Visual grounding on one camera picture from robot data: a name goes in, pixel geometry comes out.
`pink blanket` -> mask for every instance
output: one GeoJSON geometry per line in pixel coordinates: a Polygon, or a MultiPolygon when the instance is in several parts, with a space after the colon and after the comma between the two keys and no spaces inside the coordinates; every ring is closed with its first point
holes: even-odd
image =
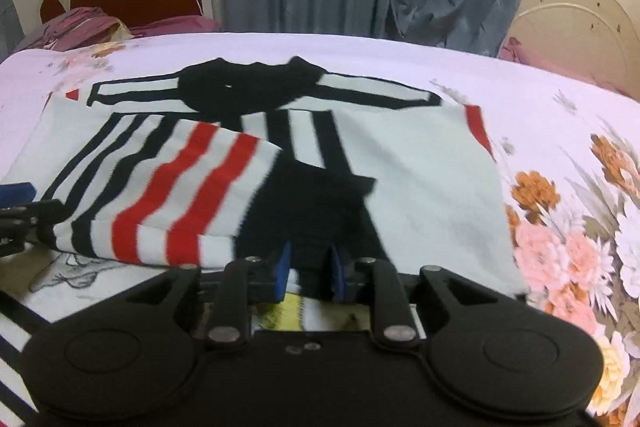
{"type": "Polygon", "coordinates": [[[509,37],[507,44],[500,50],[498,58],[508,60],[509,62],[516,62],[517,64],[532,66],[540,70],[550,71],[551,73],[561,74],[562,76],[567,76],[569,78],[574,78],[575,80],[580,80],[586,84],[591,84],[591,86],[598,86],[602,89],[607,89],[629,96],[626,92],[619,90],[616,86],[602,78],[594,78],[593,76],[580,74],[547,60],[542,55],[538,55],[537,53],[526,49],[516,37],[509,37]]]}

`pink flower print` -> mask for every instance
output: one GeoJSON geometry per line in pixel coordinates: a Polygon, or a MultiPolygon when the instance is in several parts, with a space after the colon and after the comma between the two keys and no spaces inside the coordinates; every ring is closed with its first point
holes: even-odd
{"type": "Polygon", "coordinates": [[[569,259],[560,238],[544,225],[523,221],[515,232],[516,263],[533,291],[561,290],[569,282],[569,259]]]}
{"type": "Polygon", "coordinates": [[[564,247],[569,257],[569,277],[584,290],[590,290],[600,265],[596,244],[583,233],[568,233],[564,247]]]}
{"type": "Polygon", "coordinates": [[[578,301],[569,286],[561,291],[549,292],[548,304],[550,306],[546,306],[546,311],[554,317],[578,326],[590,335],[596,332],[598,324],[593,310],[587,303],[578,301]]]}

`white fabric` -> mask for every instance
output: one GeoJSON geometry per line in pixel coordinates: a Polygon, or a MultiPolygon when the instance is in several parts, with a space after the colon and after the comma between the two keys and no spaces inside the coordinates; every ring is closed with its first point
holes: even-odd
{"type": "Polygon", "coordinates": [[[526,291],[498,171],[464,107],[337,111],[335,120],[351,170],[377,180],[366,204],[399,272],[434,264],[507,295],[526,291]]]}

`folded clothing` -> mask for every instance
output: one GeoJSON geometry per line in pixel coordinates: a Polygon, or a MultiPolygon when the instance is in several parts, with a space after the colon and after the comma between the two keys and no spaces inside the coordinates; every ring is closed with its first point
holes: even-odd
{"type": "MultiPolygon", "coordinates": [[[[390,259],[405,273],[439,264],[506,294],[526,291],[477,107],[442,105],[426,90],[328,73],[297,57],[277,66],[217,59],[67,96],[101,110],[219,123],[298,161],[374,178],[340,238],[354,257],[390,259]]],[[[327,265],[313,242],[294,249],[305,295],[328,296],[318,277],[327,265]]]]}
{"type": "Polygon", "coordinates": [[[177,73],[98,82],[67,96],[91,107],[219,121],[229,128],[244,114],[278,108],[380,111],[442,105],[430,91],[329,73],[299,57],[276,66],[217,58],[177,73]]]}
{"type": "Polygon", "coordinates": [[[160,115],[110,114],[53,96],[6,180],[60,199],[50,248],[152,265],[220,268],[279,255],[287,241],[327,251],[373,180],[298,162],[257,137],[160,115]]]}
{"type": "Polygon", "coordinates": [[[36,28],[17,45],[14,53],[34,48],[65,52],[130,38],[127,27],[116,17],[107,15],[97,7],[80,7],[36,28]]]}

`striped sweater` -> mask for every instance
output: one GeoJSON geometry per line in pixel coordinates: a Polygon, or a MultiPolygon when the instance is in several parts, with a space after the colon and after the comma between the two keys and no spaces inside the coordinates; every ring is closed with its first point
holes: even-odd
{"type": "Polygon", "coordinates": [[[99,258],[222,267],[294,233],[308,295],[324,293],[322,253],[336,238],[401,272],[440,264],[524,292],[489,152],[478,108],[297,58],[214,60],[52,97],[3,182],[65,200],[68,218],[41,239],[89,257],[47,266],[47,253],[31,252],[29,269],[2,266],[0,287],[21,302],[0,292],[0,421],[17,427],[35,414],[18,373],[30,334],[94,301],[81,297],[107,298],[156,273],[111,271],[117,263],[99,258]]]}

